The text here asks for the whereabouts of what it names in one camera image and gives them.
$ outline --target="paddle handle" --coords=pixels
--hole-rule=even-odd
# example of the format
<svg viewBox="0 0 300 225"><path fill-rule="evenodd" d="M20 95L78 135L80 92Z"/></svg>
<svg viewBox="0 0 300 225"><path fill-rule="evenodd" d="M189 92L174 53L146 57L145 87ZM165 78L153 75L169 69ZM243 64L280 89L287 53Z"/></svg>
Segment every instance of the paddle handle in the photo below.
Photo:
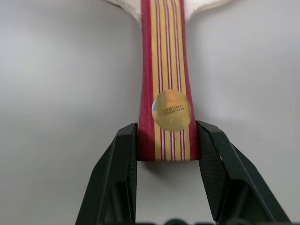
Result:
<svg viewBox="0 0 300 225"><path fill-rule="evenodd" d="M183 0L141 0L143 80L138 126L138 160L199 159L198 133L188 79ZM152 117L152 103L165 90L179 90L191 106L184 130L162 129Z"/></svg>

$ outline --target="white wall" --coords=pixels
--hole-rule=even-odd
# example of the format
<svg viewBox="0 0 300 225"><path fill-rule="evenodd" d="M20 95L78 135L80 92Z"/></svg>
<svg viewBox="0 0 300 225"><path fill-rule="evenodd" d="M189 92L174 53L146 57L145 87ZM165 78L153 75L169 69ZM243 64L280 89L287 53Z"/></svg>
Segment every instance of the white wall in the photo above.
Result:
<svg viewBox="0 0 300 225"><path fill-rule="evenodd" d="M299 8L236 0L187 25L196 118L226 132L293 221ZM141 31L120 8L0 1L0 224L74 224L93 166L117 130L138 120L141 82ZM197 162L139 163L137 220L172 217L212 221Z"/></svg>

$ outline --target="striped handle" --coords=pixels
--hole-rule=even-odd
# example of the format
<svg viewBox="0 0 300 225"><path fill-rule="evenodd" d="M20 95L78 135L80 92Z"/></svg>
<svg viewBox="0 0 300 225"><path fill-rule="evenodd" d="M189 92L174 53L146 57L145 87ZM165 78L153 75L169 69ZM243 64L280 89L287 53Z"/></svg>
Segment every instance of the striped handle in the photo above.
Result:
<svg viewBox="0 0 300 225"><path fill-rule="evenodd" d="M199 159L185 47L184 0L141 0L143 82L139 119L141 161ZM151 113L153 100L164 90L181 91L191 105L192 120L178 132L160 128Z"/></svg>

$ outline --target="gold holographic sticker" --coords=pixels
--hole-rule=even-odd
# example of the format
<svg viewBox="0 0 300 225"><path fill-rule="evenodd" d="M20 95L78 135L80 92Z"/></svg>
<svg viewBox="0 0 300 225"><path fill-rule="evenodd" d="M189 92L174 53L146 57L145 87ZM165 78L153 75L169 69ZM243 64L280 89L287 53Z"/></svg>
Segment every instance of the gold holographic sticker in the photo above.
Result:
<svg viewBox="0 0 300 225"><path fill-rule="evenodd" d="M153 101L152 117L167 131L177 132L187 128L192 119L188 98L179 90L161 92Z"/></svg>

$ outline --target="clamp jaw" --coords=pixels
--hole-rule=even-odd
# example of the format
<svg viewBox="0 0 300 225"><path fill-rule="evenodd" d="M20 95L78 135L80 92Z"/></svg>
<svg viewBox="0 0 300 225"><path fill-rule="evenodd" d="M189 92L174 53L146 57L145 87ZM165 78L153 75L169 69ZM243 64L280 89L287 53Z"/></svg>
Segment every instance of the clamp jaw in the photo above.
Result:
<svg viewBox="0 0 300 225"><path fill-rule="evenodd" d="M197 129L200 172L214 221L219 225L290 224L256 167L224 132L201 121ZM93 169L76 225L135 224L136 140L136 123L118 131Z"/></svg>

